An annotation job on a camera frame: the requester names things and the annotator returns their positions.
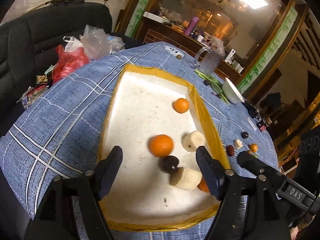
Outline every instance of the glass pitcher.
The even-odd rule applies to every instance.
[[[204,56],[201,63],[198,63],[198,58],[203,52],[207,52]],[[222,40],[212,37],[211,40],[211,47],[203,47],[198,51],[195,56],[195,67],[197,67],[202,73],[206,74],[207,76],[211,76],[212,73],[215,71],[217,66],[222,61],[223,57],[225,56],[223,42]]]

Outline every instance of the purple thermos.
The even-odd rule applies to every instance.
[[[189,36],[190,33],[194,30],[194,28],[196,27],[197,23],[199,21],[198,17],[193,17],[188,25],[188,27],[184,30],[184,34]]]

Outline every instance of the orange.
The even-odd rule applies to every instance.
[[[160,134],[154,136],[149,141],[149,150],[156,157],[166,157],[173,149],[173,141],[171,137]]]
[[[173,103],[173,108],[178,112],[178,113],[185,113],[186,111],[189,110],[189,102],[188,100],[184,98],[179,98],[177,101]]]
[[[206,193],[210,193],[210,190],[204,180],[204,177],[202,177],[199,185],[198,185],[198,188],[201,189],[202,191],[206,192]]]

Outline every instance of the screw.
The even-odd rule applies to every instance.
[[[226,170],[226,175],[233,176],[235,173],[233,170]]]
[[[84,174],[86,176],[91,176],[91,175],[93,175],[93,170],[87,170]]]
[[[259,178],[260,180],[262,180],[262,181],[266,181],[266,180],[267,180],[267,177],[264,176],[263,174],[260,174],[260,175],[258,176],[258,178]]]
[[[61,176],[60,175],[57,175],[57,176],[54,176],[53,177],[53,181],[57,182],[61,179]]]

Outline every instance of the blue tablecloth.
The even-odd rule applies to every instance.
[[[54,176],[70,178],[94,168],[102,124],[117,78],[126,63],[158,67],[193,83],[223,145],[233,144],[242,131],[247,131],[250,137],[245,143],[256,143],[259,159],[277,168],[276,151],[269,134],[252,128],[242,104],[228,106],[212,95],[211,88],[194,73],[191,67],[194,59],[186,53],[177,59],[165,50],[165,44],[157,42],[123,50],[78,69],[40,96],[0,139],[2,171],[31,218]],[[253,177],[239,167],[237,153],[229,157],[232,168],[239,175]],[[245,210],[245,201],[239,210]],[[113,233],[116,239],[202,239],[211,222],[209,219],[175,232]]]

